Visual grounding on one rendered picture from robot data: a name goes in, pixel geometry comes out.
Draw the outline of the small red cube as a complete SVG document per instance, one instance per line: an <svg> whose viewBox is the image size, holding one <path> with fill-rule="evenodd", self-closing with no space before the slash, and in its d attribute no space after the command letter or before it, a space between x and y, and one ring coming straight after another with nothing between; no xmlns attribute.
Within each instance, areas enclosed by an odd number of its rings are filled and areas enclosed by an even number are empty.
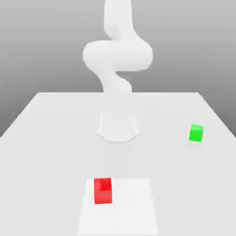
<svg viewBox="0 0 236 236"><path fill-rule="evenodd" d="M94 179L94 203L112 203L112 181L111 178Z"/></svg>

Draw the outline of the small green cube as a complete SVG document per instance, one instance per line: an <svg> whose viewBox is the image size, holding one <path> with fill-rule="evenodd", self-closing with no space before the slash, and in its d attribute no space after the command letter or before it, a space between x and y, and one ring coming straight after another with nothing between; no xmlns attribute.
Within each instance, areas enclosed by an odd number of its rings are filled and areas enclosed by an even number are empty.
<svg viewBox="0 0 236 236"><path fill-rule="evenodd" d="M203 137L204 127L200 125L191 125L189 140L194 142L201 142Z"/></svg>

